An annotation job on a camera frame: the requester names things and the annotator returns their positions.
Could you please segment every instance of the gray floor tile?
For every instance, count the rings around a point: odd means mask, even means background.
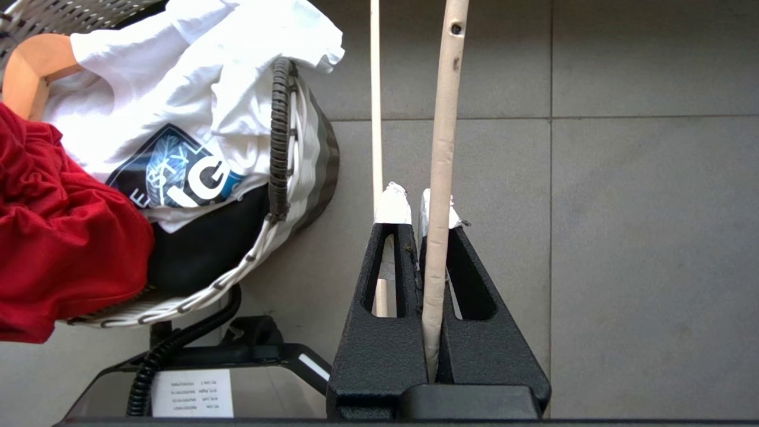
[[[315,0],[343,33],[330,75],[305,71],[334,120],[369,119],[369,2]],[[431,119],[445,2],[381,3],[383,117]],[[462,118],[546,117],[550,105],[548,0],[473,0],[461,75]]]
[[[61,421],[95,375],[147,346],[147,329],[65,324],[57,324],[43,346],[0,343],[0,425]]]
[[[244,312],[272,312],[285,339],[337,350],[371,225],[369,122],[335,123],[340,183],[324,215],[246,280]],[[550,130],[544,120],[458,123],[454,196],[467,234],[544,367],[549,363]],[[414,213],[430,180],[431,121],[385,122],[385,180]]]
[[[558,0],[553,115],[759,113],[759,2]]]
[[[759,119],[553,126],[553,416],[759,417]]]

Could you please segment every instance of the wooden stick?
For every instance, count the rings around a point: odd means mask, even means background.
[[[380,102],[380,0],[370,4],[370,67],[372,86],[372,192],[374,211],[380,203],[383,191],[382,177],[382,103]],[[374,291],[376,316],[387,317],[387,282],[377,279]]]
[[[442,298],[446,286],[448,216],[451,210],[453,147],[456,133],[458,85],[464,55],[469,0],[447,0],[442,23],[437,96],[433,126],[432,173],[430,177],[430,225],[427,232],[427,262],[424,271],[422,329],[424,355],[430,381],[435,380],[440,349]]]

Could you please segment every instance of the cardboard tube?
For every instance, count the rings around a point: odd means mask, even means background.
[[[461,60],[464,56],[468,9],[469,0],[447,0],[440,40],[430,176],[430,225],[427,232],[427,262],[424,271],[422,309],[424,355],[427,359],[427,374],[430,382],[435,380],[440,350],[458,86],[461,81]]]

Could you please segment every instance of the white label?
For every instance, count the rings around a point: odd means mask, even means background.
[[[229,369],[159,372],[152,403],[155,417],[232,418]]]

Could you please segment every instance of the black fabric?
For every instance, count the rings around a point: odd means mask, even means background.
[[[268,185],[196,218],[174,233],[153,224],[156,244],[148,283],[157,292],[189,296],[235,267],[253,248],[269,213]]]

